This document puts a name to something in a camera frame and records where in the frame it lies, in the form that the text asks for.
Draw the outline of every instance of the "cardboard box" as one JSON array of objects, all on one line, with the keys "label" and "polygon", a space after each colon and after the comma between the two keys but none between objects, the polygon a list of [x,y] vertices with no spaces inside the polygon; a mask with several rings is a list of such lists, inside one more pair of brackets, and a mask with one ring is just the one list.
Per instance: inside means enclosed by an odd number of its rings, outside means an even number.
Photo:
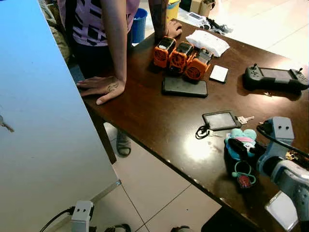
[{"label": "cardboard box", "polygon": [[201,8],[202,0],[192,0],[190,12],[194,12],[199,14],[200,8]]},{"label": "cardboard box", "polygon": [[212,6],[214,4],[215,4],[215,1],[213,1],[213,0],[203,0],[201,2],[201,7],[200,7],[200,10],[199,10],[199,15],[200,16],[208,17],[209,13],[212,10]]}]

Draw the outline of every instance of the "gray plastic device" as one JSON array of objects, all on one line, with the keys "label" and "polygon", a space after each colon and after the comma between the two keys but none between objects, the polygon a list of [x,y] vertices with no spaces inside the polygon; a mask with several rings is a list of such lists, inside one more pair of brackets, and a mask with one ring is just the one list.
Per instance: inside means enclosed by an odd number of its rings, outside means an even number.
[{"label": "gray plastic device", "polygon": [[257,64],[246,68],[243,85],[248,90],[277,89],[287,91],[301,91],[309,87],[308,79],[300,70],[280,70],[259,68]]}]

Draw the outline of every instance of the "smartphone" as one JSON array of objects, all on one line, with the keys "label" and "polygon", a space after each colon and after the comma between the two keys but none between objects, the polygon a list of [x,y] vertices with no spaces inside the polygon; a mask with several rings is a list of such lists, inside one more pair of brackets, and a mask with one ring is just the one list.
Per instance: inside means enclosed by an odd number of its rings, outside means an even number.
[{"label": "smartphone", "polygon": [[162,92],[164,94],[199,98],[205,98],[208,95],[206,81],[192,83],[177,77],[165,77]]}]

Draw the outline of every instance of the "teal plush toy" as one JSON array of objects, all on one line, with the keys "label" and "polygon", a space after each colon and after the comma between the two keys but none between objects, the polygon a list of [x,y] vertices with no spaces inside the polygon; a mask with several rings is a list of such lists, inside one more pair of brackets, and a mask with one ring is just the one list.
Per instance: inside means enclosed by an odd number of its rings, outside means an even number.
[{"label": "teal plush toy", "polygon": [[239,154],[236,151],[234,151],[228,144],[228,139],[231,138],[237,139],[244,144],[244,146],[247,148],[249,157],[254,156],[254,154],[249,151],[251,147],[253,148],[255,147],[256,132],[254,130],[246,129],[242,131],[241,129],[233,129],[225,139],[225,146],[230,156],[235,160],[240,160]]}]

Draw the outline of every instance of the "person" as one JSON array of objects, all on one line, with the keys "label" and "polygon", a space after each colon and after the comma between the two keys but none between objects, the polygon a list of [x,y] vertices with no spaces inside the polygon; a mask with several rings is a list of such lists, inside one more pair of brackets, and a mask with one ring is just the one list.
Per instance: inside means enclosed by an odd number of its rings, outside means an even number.
[{"label": "person", "polygon": [[[100,94],[97,105],[125,91],[126,55],[132,43],[131,26],[140,0],[58,0],[62,24],[73,54],[85,77],[77,83],[81,96]],[[182,33],[179,22],[166,22],[168,0],[149,0],[154,34],[177,37]],[[114,75],[100,77],[113,64]],[[129,139],[120,131],[117,151],[130,154]]]}]

